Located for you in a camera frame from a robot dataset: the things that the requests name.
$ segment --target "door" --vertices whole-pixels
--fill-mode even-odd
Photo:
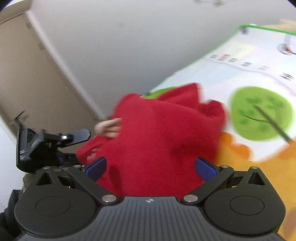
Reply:
[[[28,117],[24,123],[35,131],[92,131],[97,117],[61,77],[26,23],[26,16],[20,15],[0,24],[2,114],[11,121],[25,110]]]

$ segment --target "human hand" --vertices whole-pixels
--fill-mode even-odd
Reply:
[[[101,135],[108,138],[117,137],[121,127],[119,126],[121,118],[114,118],[99,122],[95,125],[94,130],[97,135]]]

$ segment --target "gray gripper base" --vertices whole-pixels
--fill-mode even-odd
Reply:
[[[67,237],[45,239],[21,235],[19,241],[280,241],[275,234],[238,237],[223,233],[204,218],[200,209],[175,197],[125,197],[103,207],[86,228]]]

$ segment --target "blue pad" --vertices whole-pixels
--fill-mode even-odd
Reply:
[[[107,170],[107,160],[106,158],[99,157],[90,164],[85,166],[84,174],[96,182]]]
[[[205,182],[218,174],[216,168],[214,165],[211,166],[201,158],[195,160],[195,171]]]

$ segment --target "red cloth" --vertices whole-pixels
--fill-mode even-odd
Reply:
[[[177,196],[203,183],[194,161],[214,161],[225,114],[217,101],[198,102],[196,84],[173,89],[158,99],[128,94],[112,117],[122,118],[114,139],[96,136],[76,153],[85,165],[99,156],[107,171],[97,181],[117,196]],[[96,149],[92,160],[87,157]]]

